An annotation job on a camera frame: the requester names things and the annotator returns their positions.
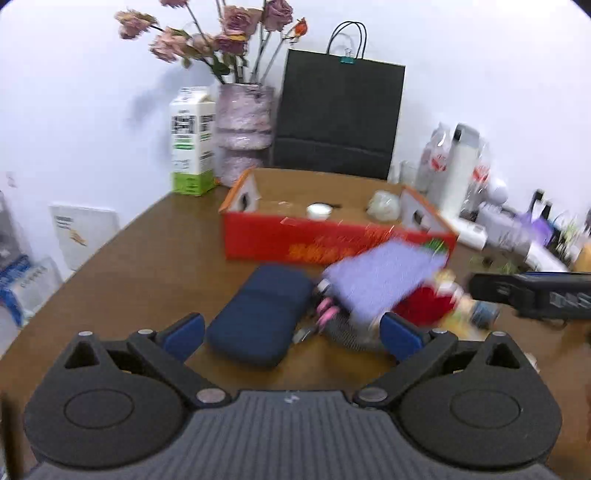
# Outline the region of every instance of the purple cloth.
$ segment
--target purple cloth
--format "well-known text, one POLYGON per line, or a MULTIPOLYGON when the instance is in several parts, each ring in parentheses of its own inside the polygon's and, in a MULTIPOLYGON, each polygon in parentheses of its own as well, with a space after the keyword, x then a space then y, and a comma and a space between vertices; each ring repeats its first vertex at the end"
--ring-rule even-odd
POLYGON ((323 278, 331 283, 330 295, 351 312, 352 322, 369 326, 441 270, 446 260, 445 254, 393 239, 332 264, 323 278))

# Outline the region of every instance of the orange rosebud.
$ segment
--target orange rosebud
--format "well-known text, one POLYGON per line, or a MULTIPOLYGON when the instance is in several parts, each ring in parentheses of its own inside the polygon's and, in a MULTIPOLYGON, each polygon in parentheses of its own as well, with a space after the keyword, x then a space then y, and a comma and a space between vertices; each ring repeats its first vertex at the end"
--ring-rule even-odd
POLYGON ((296 37, 303 37, 306 33, 308 33, 308 24, 306 23, 306 19, 302 18, 298 20, 298 23, 294 27, 294 35, 296 37))

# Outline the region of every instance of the white cap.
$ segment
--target white cap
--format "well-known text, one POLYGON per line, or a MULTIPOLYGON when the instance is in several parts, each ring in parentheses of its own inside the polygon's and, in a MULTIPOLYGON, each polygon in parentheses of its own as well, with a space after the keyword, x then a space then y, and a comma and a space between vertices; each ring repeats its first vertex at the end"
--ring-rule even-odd
POLYGON ((306 209, 306 216, 310 220, 326 220, 330 214, 332 213, 332 207, 325 203, 313 203, 312 205, 308 205, 306 209))

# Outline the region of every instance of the cardboard box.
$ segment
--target cardboard box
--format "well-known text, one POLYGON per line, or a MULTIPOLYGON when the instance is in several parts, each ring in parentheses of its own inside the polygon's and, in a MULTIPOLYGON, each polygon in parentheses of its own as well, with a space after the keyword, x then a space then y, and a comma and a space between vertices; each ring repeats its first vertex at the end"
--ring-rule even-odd
POLYGON ((414 189, 335 173, 252 168, 222 206, 229 259, 327 265, 358 255, 390 238, 447 251, 457 235, 414 189), (376 190, 400 195, 402 214, 378 223, 365 212, 376 190), (311 203, 338 205, 329 220, 306 218, 311 203))
POLYGON ((182 88, 170 104, 176 193, 203 195, 215 187, 212 138, 215 109, 207 87, 182 88))

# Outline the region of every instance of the milk carton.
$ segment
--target milk carton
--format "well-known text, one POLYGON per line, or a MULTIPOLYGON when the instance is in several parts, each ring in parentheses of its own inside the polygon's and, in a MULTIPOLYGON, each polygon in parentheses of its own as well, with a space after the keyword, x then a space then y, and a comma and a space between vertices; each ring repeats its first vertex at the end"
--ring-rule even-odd
POLYGON ((213 127, 216 104, 207 87, 182 88, 170 104, 173 190, 203 195, 215 187, 213 127))

